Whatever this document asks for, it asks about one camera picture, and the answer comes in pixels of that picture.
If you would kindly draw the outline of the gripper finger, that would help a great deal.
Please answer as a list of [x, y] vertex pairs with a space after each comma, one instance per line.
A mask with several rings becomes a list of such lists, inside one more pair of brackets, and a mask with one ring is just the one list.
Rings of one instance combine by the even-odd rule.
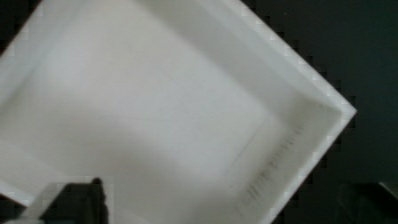
[[23, 216], [26, 224], [110, 224], [101, 179], [51, 183]]

